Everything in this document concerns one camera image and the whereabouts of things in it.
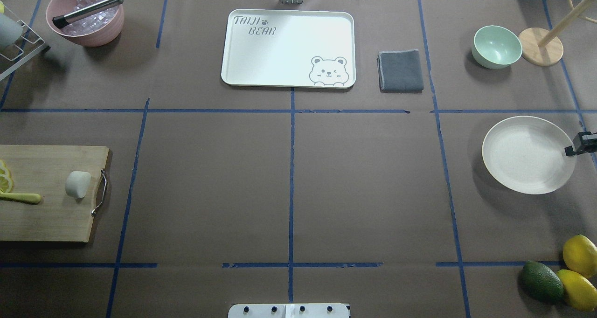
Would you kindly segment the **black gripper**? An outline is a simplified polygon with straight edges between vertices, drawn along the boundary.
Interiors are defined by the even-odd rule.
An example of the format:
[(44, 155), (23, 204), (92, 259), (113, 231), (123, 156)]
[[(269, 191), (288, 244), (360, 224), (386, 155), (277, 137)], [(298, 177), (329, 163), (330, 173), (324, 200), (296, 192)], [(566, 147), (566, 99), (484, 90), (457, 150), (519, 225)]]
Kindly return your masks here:
[(573, 157), (577, 154), (593, 153), (597, 151), (597, 133), (588, 131), (580, 132), (574, 138), (574, 147), (564, 148), (567, 157)]

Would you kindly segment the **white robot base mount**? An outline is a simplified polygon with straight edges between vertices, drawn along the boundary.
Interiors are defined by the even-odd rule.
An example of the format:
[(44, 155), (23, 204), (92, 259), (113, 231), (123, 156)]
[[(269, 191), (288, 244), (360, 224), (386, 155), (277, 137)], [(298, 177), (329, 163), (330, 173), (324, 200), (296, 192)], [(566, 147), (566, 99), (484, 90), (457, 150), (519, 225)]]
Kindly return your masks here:
[(350, 305), (344, 303), (235, 304), (229, 318), (350, 318)]

